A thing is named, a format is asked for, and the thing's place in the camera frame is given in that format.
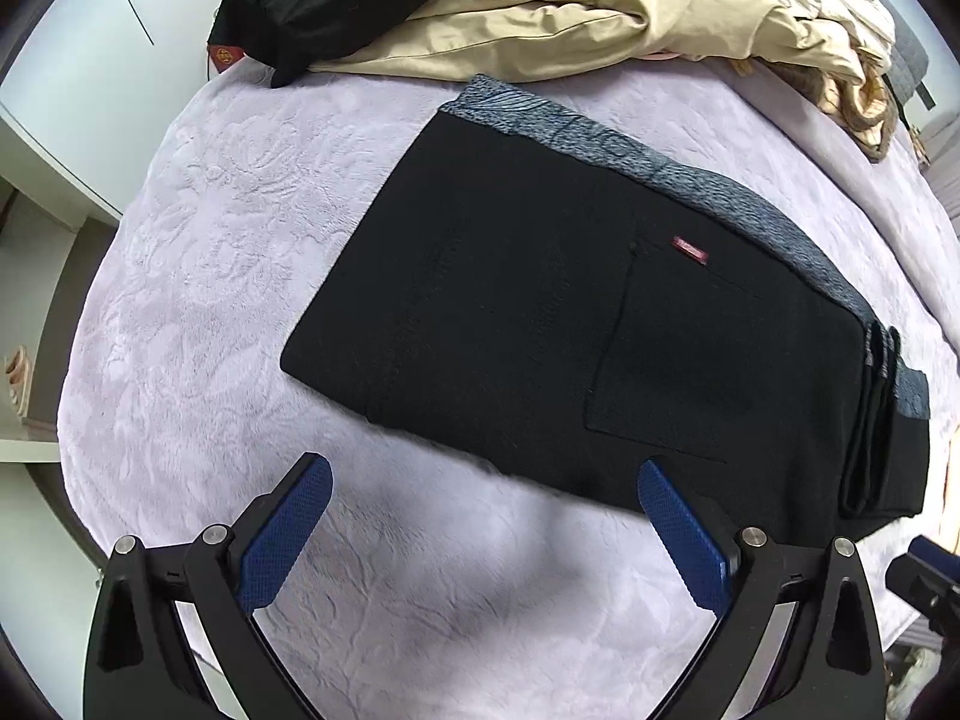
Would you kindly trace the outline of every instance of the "bed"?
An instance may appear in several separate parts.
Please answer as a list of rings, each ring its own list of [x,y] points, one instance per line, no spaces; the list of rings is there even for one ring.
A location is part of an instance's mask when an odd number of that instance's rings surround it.
[[[277,365],[392,166],[458,85],[312,74],[269,86],[244,59],[195,96],[93,283],[58,424],[80,519],[107,552],[125,533],[186,541],[319,452],[333,502],[257,621],[326,717],[645,717],[713,622],[649,522],[368,424]],[[768,71],[714,60],[532,88],[757,191],[904,333],[906,364],[930,384],[925,509],[859,546],[890,645],[916,614],[883,573],[937,532],[960,421],[960,245],[905,129],[870,166]]]

